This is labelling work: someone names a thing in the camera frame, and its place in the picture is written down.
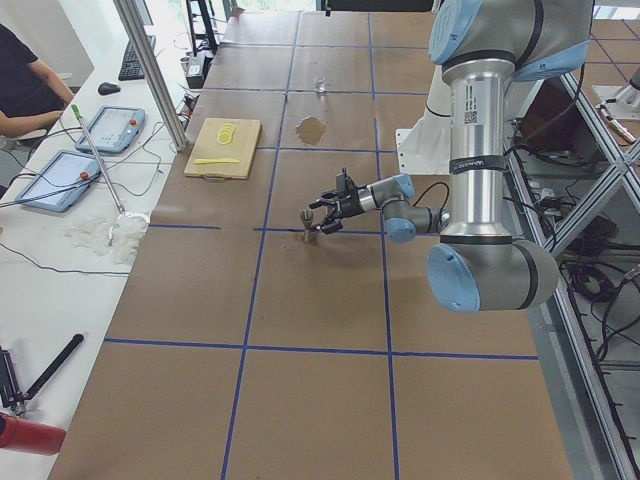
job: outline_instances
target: black shirt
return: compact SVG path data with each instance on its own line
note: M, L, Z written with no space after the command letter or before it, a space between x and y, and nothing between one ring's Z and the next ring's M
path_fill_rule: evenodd
M58 110L62 101L31 71L38 57L0 24L0 110L7 117L26 117Z

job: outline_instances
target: cutting board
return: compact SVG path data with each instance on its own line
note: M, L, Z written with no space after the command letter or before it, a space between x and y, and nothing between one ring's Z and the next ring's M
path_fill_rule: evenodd
M218 132L224 125L233 125L231 141L223 145ZM246 179L251 170L253 154L260 134L260 120L237 118L207 118L198 134L191 156L184 169L187 177L223 177ZM197 159L237 159L238 163L207 163L196 165Z

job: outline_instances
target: tablet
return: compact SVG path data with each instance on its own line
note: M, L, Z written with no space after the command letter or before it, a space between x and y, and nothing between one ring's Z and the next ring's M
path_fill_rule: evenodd
M145 119L142 108L103 106L87 128L99 152L118 154L125 151L136 138ZM83 135L76 149L90 152L89 142Z
M61 150L15 201L28 207L64 212L78 201L99 173L100 166L93 155Z

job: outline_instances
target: black mouse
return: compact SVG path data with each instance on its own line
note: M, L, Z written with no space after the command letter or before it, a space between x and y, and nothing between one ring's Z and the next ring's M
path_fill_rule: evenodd
M111 95L120 91L120 87L115 83L103 82L98 87L98 93L100 95Z

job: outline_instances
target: red cylinder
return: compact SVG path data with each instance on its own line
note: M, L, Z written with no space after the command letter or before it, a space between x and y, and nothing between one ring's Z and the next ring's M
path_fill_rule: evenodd
M0 448L54 455L67 434L62 428L30 422L0 413Z

